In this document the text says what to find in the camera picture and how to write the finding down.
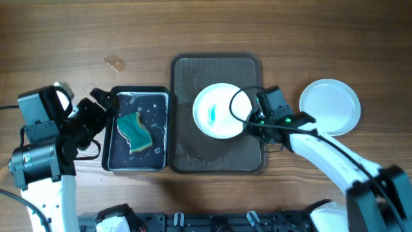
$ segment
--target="green cloth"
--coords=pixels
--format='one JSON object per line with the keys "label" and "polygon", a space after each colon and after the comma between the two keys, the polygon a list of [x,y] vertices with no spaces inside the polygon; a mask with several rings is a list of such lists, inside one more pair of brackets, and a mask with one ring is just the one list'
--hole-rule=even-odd
{"label": "green cloth", "polygon": [[140,122],[140,114],[137,112],[118,118],[117,129],[130,145],[130,154],[152,145],[150,133]]}

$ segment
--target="white plate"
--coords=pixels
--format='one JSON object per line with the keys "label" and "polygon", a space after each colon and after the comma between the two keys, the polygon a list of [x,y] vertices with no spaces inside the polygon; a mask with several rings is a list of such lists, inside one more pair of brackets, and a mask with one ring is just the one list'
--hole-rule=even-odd
{"label": "white plate", "polygon": [[[198,94],[193,103],[193,119],[204,134],[215,139],[229,139],[243,131],[243,123],[229,111],[229,102],[238,90],[233,84],[218,83]],[[251,110],[246,93],[238,93],[232,103],[233,114],[245,120]]]}
{"label": "white plate", "polygon": [[318,80],[306,87],[299,108],[332,136],[348,133],[361,117],[356,93],[347,84],[333,79]]}

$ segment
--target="black tray with water droplets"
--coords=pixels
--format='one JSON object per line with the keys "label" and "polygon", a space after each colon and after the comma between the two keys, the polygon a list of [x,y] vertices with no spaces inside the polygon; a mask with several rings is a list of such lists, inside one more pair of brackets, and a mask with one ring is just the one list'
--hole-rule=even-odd
{"label": "black tray with water droplets", "polygon": [[[250,53],[188,53],[171,64],[171,128],[168,165],[178,173],[251,174],[266,164],[263,144],[241,133],[213,139],[202,133],[192,116],[193,102],[206,87],[229,83],[239,88],[261,86],[260,62]],[[254,99],[256,91],[246,94]],[[256,101],[251,101],[256,108]]]}
{"label": "black tray with water droplets", "polygon": [[[111,96],[117,97],[118,113],[107,125],[102,152],[106,171],[160,171],[166,166],[169,90],[163,86],[116,86]],[[117,128],[117,119],[140,113],[140,122],[149,131],[152,146],[130,153],[130,146]]]}

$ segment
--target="tabletop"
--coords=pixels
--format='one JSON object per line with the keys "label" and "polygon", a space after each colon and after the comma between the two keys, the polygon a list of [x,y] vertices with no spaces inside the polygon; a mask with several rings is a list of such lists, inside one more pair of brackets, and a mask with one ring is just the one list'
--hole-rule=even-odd
{"label": "tabletop", "polygon": [[[352,87],[362,117],[337,139],[367,159],[412,174],[410,1],[18,4],[29,2],[0,6],[0,105],[55,81],[71,86],[74,103],[94,87],[169,87],[170,63],[179,53],[251,52],[261,61],[264,85],[279,85],[295,111],[313,81],[332,78]],[[121,72],[105,62],[111,55],[124,61]],[[19,110],[3,110],[0,121],[0,188],[19,194],[7,164],[23,118]],[[179,175],[169,168],[112,173],[100,161],[75,161],[78,215],[123,203],[136,212],[165,213],[303,209],[325,198],[344,204],[321,171],[287,151],[268,154],[257,175]],[[26,208],[0,198],[0,231],[31,231]]]}

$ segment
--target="blue stain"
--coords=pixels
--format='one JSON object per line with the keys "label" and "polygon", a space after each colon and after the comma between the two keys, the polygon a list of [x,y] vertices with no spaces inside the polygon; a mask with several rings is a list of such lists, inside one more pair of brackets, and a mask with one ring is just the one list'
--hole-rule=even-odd
{"label": "blue stain", "polygon": [[214,121],[216,120],[216,104],[209,108],[209,118],[207,119],[207,123],[209,126],[213,126]]}

